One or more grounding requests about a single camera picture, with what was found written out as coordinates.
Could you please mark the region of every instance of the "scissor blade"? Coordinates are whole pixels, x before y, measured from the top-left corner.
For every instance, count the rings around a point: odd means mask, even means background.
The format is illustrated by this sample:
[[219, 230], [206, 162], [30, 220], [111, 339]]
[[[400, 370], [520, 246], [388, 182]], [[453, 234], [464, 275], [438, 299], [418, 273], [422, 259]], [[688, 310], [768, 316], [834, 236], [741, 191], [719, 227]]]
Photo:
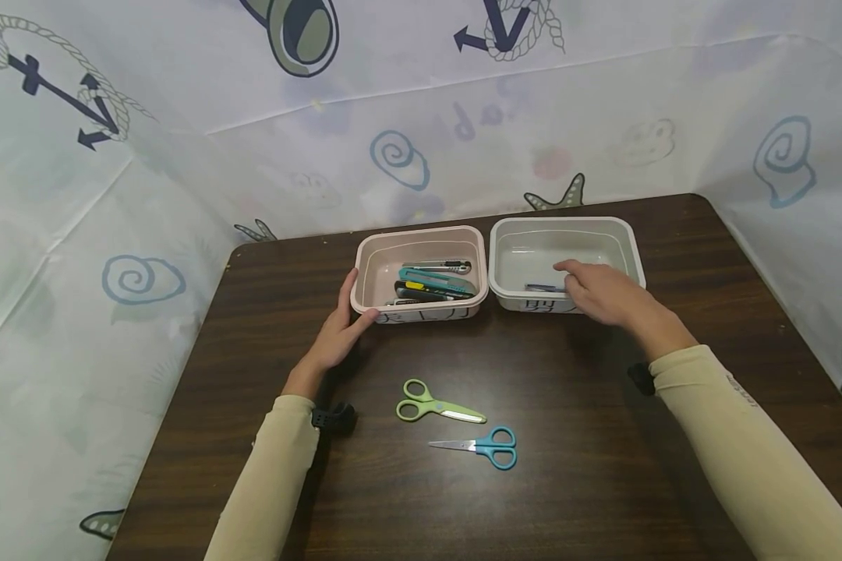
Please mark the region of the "scissor blade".
[[440, 415], [443, 415], [443, 417], [449, 417], [450, 419], [467, 421], [469, 423], [486, 423], [486, 419], [480, 417], [480, 415], [468, 415], [467, 413], [458, 413], [457, 411], [450, 411], [448, 409], [441, 411]]
[[433, 448], [445, 448], [447, 450], [473, 450], [474, 441], [472, 439], [441, 439], [432, 443], [427, 443]]

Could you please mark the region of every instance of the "white curtain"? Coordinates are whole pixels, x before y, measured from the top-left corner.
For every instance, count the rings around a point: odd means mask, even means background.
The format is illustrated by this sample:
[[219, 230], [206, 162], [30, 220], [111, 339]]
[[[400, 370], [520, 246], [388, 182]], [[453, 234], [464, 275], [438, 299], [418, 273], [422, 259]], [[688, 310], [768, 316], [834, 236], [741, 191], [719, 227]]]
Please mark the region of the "white curtain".
[[0, 0], [0, 559], [102, 559], [238, 244], [688, 192], [842, 388], [842, 0]]

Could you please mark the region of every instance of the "green scissors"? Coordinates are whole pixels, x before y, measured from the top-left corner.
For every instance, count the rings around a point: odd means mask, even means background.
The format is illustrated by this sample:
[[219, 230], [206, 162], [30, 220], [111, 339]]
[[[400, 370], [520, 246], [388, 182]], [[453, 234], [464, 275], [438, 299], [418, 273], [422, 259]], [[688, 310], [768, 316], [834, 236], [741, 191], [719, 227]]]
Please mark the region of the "green scissors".
[[[420, 394], [414, 394], [409, 391], [409, 384], [413, 383], [419, 384], [423, 388], [423, 391]], [[443, 415], [444, 417], [467, 421], [469, 423], [486, 423], [485, 415], [472, 411], [472, 409], [464, 408], [461, 405], [455, 405], [455, 403], [434, 400], [433, 396], [430, 395], [430, 390], [427, 389], [427, 384], [421, 382], [420, 379], [407, 379], [402, 385], [402, 391], [405, 396], [408, 397], [408, 400], [399, 401], [396, 404], [396, 417], [402, 419], [403, 421], [416, 421], [424, 415], [433, 412]], [[407, 417], [407, 415], [403, 415], [401, 413], [402, 408], [409, 405], [419, 410], [415, 413], [414, 417]]]

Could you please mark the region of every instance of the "teal utility knife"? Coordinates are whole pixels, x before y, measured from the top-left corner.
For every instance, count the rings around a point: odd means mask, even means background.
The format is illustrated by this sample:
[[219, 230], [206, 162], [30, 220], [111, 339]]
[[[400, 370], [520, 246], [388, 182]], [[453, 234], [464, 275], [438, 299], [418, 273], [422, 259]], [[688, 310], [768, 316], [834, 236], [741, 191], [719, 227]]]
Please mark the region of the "teal utility knife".
[[440, 275], [440, 273], [433, 273], [431, 271], [419, 271], [416, 268], [407, 266], [399, 270], [399, 280], [407, 283], [421, 283], [428, 288], [441, 288], [444, 290], [457, 291], [465, 295], [476, 295], [476, 288], [474, 284], [466, 281], [463, 278], [449, 277], [447, 275]]

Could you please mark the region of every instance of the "scissor handle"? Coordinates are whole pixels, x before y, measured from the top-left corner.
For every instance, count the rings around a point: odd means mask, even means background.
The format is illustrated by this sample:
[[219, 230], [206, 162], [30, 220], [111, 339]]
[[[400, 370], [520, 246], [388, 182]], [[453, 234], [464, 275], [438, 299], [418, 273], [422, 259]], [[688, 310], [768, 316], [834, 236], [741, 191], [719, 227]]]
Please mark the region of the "scissor handle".
[[[415, 394], [409, 391], [409, 384], [419, 384], [423, 391], [420, 394]], [[402, 393], [405, 394], [406, 397], [410, 398], [410, 400], [415, 401], [433, 401], [433, 396], [430, 395], [430, 390], [427, 389], [427, 384], [421, 382], [420, 379], [417, 378], [410, 378], [402, 384]]]
[[[476, 448], [476, 453], [480, 454], [481, 456], [487, 456], [490, 458], [490, 463], [496, 467], [496, 469], [511, 469], [515, 466], [515, 463], [518, 461], [518, 453], [516, 453], [514, 448], [508, 448], [507, 446], [480, 446]], [[511, 459], [506, 463], [499, 463], [496, 459], [496, 455], [498, 453], [506, 453], [511, 456]]]
[[[498, 435], [499, 432], [505, 432], [508, 435], [508, 442], [507, 443], [498, 443], [494, 441], [494, 437]], [[478, 438], [475, 441], [475, 444], [478, 446], [490, 446], [494, 448], [515, 448], [515, 444], [518, 441], [515, 439], [515, 433], [511, 431], [507, 426], [499, 425], [494, 427], [493, 430], [490, 431], [490, 434], [486, 436], [486, 438]]]
[[[409, 417], [408, 415], [402, 414], [402, 408], [409, 405], [419, 410], [413, 415], [413, 417]], [[399, 401], [396, 404], [396, 417], [402, 419], [403, 421], [416, 421], [424, 415], [426, 415], [427, 413], [430, 413], [432, 410], [433, 409], [431, 408], [430, 403], [422, 403], [420, 401], [415, 400], [403, 400]]]

